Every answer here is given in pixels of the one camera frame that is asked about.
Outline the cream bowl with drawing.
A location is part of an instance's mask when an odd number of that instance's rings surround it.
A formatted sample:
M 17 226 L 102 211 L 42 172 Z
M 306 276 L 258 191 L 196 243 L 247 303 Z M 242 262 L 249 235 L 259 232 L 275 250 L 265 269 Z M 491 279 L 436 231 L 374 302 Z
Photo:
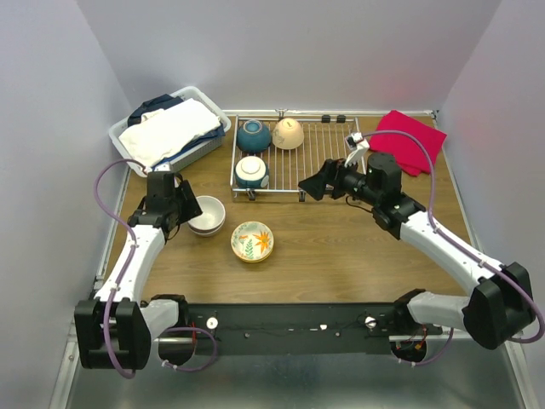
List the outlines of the cream bowl with drawing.
M 272 131 L 272 144 L 283 150 L 296 149 L 303 141 L 302 125 L 294 118 L 279 120 Z

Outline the beige stoneware bowl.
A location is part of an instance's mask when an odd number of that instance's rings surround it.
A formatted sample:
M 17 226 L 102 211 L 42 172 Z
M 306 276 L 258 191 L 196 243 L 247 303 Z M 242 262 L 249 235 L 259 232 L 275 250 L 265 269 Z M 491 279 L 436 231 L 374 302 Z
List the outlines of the beige stoneware bowl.
M 226 209 L 223 203 L 212 196 L 197 196 L 202 211 L 200 216 L 194 217 L 187 224 L 197 231 L 211 231 L 217 229 L 226 219 Z

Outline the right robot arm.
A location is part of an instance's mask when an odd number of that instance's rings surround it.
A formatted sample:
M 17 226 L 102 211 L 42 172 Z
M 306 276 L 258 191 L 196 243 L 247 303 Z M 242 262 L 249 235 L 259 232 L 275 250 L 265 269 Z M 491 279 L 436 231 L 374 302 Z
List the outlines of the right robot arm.
M 486 349 L 512 341 L 536 319 L 527 270 L 517 262 L 490 259 L 442 227 L 422 204 L 403 193 L 402 171 L 387 153 L 369 156 L 367 171 L 343 159 L 328 159 L 298 187 L 313 199 L 345 195 L 371 207 L 376 224 L 435 261 L 466 292 L 463 297 L 418 290 L 392 312 L 393 327 L 404 334 L 421 324 L 467 332 Z

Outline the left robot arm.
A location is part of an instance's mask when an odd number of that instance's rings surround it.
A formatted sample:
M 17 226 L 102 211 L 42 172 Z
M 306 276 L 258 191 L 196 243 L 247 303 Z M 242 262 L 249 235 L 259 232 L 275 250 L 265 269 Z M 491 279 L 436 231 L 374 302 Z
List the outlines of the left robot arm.
M 191 185 L 181 174 L 148 175 L 146 195 L 123 223 L 127 236 L 114 269 L 93 298 L 75 307 L 83 367 L 114 369 L 132 378 L 146 366 L 153 340 L 164 332 L 178 337 L 187 330 L 187 302 L 182 295 L 155 296 L 142 307 L 141 294 L 171 232 L 201 213 Z

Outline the glossy red bowl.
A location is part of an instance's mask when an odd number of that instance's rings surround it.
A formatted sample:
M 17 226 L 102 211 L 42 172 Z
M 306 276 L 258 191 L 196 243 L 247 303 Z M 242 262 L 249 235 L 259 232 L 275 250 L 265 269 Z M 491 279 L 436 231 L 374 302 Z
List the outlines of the glossy red bowl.
M 223 222 L 209 223 L 209 224 L 196 224 L 189 222 L 188 228 L 197 236 L 210 237 L 217 234 L 223 227 Z

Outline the teal and white bowl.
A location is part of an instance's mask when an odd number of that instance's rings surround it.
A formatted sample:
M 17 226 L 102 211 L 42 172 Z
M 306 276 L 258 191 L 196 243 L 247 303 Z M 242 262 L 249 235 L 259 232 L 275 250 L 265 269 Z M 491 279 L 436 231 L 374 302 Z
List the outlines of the teal and white bowl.
M 269 183 L 267 164 L 256 156 L 241 158 L 235 166 L 235 182 L 244 189 L 266 188 Z

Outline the plain teal bowl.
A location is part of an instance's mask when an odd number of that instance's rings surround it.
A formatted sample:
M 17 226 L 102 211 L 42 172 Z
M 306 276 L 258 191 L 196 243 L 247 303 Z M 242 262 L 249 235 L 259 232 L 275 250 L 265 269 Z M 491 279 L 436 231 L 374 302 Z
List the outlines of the plain teal bowl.
M 260 120 L 247 120 L 238 128 L 236 146 L 244 153 L 261 153 L 268 149 L 271 143 L 271 131 Z

